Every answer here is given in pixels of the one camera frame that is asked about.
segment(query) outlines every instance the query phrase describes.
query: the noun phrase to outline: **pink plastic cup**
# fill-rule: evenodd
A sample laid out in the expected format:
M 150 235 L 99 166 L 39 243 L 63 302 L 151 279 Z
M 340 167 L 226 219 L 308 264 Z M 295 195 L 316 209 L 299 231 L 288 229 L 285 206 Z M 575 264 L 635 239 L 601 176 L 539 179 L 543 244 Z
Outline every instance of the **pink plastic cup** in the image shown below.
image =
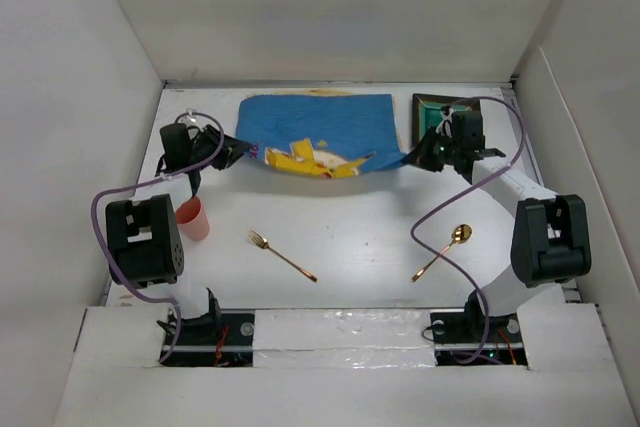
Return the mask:
M 209 219 L 198 197 L 187 200 L 176 210 L 178 228 L 191 240 L 203 240 L 209 235 Z

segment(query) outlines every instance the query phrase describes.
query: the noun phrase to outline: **red wire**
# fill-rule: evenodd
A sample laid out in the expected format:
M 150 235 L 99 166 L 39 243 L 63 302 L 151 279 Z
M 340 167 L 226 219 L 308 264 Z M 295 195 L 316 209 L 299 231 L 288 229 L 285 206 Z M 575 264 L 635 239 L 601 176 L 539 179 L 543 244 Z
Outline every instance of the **red wire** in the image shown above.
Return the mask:
M 220 362 L 220 359 L 222 358 L 222 352 L 220 352 L 220 349 L 222 349 L 222 347 L 224 347 L 224 343 L 227 340 L 227 334 L 228 333 L 229 333 L 229 326 L 227 325 L 224 328 L 224 330 L 222 331 L 222 338 L 216 344 L 216 361 L 213 364 L 214 366 L 218 365 L 218 362 Z
M 509 353 L 511 354 L 511 363 L 513 365 L 517 365 L 516 356 L 514 355 L 513 349 L 511 348 L 511 342 L 509 342 L 509 339 L 507 338 L 507 336 L 504 335 L 504 332 L 502 332 L 502 329 L 498 329 L 498 334 L 500 334 L 500 337 L 504 339 L 504 341 L 507 344 L 507 347 L 509 348 Z

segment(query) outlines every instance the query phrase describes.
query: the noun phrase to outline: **clear plastic tape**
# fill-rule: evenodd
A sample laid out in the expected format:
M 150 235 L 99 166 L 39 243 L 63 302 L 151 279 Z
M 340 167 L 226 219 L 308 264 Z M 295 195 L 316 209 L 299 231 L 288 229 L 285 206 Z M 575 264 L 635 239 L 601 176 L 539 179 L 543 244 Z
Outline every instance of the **clear plastic tape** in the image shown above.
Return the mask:
M 267 368 L 435 367 L 420 309 L 256 311 L 254 366 Z

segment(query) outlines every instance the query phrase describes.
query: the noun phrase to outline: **cloth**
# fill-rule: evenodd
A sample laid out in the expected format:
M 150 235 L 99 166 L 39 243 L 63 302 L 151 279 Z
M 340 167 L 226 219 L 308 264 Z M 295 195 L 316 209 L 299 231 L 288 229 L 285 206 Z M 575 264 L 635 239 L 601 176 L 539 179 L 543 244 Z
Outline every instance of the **cloth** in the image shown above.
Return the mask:
M 240 104 L 236 137 L 276 169 L 327 178 L 402 166 L 391 95 L 257 95 Z

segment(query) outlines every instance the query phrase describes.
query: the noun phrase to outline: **fork handle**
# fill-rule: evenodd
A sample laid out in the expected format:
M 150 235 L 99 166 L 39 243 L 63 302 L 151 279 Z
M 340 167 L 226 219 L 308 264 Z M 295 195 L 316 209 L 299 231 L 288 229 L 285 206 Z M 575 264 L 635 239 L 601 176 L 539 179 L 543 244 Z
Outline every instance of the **fork handle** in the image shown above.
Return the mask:
M 311 282 L 317 282 L 318 278 L 313 275 L 311 272 L 309 272 L 308 270 L 303 269 L 300 266 L 297 266 L 296 264 L 294 264 L 293 262 L 291 262 L 289 259 L 287 259 L 284 255 L 282 255 L 280 252 L 274 250 L 273 248 L 269 247 L 269 250 L 271 252 L 273 252 L 275 255 L 277 255 L 278 257 L 280 257 L 282 260 L 284 260 L 287 264 L 289 264 L 291 267 L 293 267 L 294 269 L 296 269 L 298 272 L 300 272 L 302 275 L 304 275 L 307 279 L 309 279 Z

